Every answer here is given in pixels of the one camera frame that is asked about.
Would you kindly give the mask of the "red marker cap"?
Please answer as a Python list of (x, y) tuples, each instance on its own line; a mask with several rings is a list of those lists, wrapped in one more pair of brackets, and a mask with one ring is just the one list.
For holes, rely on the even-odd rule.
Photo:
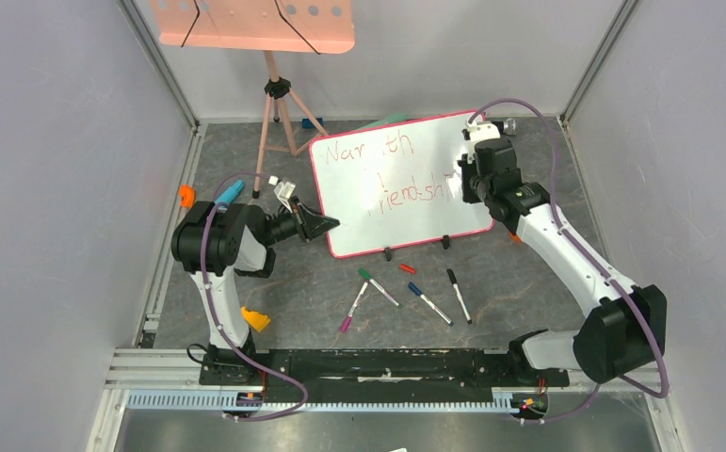
[(407, 264), (400, 264), (399, 265), (399, 268), (402, 271), (407, 272), (407, 273), (409, 273), (411, 275), (415, 275), (416, 274), (416, 270), (412, 266), (409, 266)]

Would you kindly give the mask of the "black whiteboard marker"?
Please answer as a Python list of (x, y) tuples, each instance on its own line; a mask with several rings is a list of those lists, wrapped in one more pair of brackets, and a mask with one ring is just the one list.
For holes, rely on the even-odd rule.
[(462, 310), (462, 312), (464, 314), (466, 323), (468, 325), (472, 325), (473, 324), (473, 318), (472, 318), (472, 316), (471, 316), (471, 314), (470, 314), (470, 312), (468, 310), (468, 307), (467, 307), (467, 304), (466, 304), (466, 302), (464, 300), (463, 294), (461, 293), (460, 285), (459, 285), (457, 276), (456, 276), (456, 274), (455, 274), (455, 272), (454, 272), (454, 270), (452, 268), (448, 268), (446, 270), (446, 273), (447, 273), (447, 276), (449, 278), (449, 281), (450, 281), (450, 283), (452, 285), (452, 288), (454, 289), (455, 295), (456, 295), (457, 300), (458, 300), (458, 302), (460, 304), (460, 308), (461, 308), (461, 310)]

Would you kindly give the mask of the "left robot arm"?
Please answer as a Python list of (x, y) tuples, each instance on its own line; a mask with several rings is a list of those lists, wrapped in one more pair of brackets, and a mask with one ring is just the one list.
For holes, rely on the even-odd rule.
[(209, 343), (202, 360), (208, 373), (224, 371), (243, 384), (261, 369), (235, 279), (270, 277), (275, 244), (291, 237), (310, 243), (340, 225), (339, 219), (315, 211), (297, 197), (275, 214), (251, 204), (193, 204), (175, 228), (171, 254), (197, 285), (208, 316)]

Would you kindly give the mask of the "pink framed whiteboard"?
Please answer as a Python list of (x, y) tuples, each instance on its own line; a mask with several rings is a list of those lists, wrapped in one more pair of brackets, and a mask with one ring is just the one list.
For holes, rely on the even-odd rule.
[(462, 111), (318, 138), (309, 148), (335, 258), (479, 234), (493, 219), (462, 198)]

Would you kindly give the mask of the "blue whiteboard marker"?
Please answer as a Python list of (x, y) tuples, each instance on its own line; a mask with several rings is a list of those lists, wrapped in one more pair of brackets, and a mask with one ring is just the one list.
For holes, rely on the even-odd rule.
[(454, 325), (453, 320), (446, 313), (444, 313), (427, 295), (425, 295), (424, 292), (414, 282), (409, 282), (408, 288), (414, 293), (415, 296), (421, 299), (429, 307), (430, 310), (437, 314), (449, 327), (452, 327)]

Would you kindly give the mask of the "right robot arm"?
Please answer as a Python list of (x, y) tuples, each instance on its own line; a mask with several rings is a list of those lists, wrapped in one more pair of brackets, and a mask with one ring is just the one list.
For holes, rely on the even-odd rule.
[(509, 344), (509, 376), (530, 384), (544, 370), (580, 370), (596, 383), (664, 360), (667, 299), (611, 266), (554, 205), (539, 183), (523, 180), (506, 138), (470, 145), (459, 159), (463, 199), (490, 216), (543, 259), (572, 293), (585, 318), (576, 331), (535, 331)]

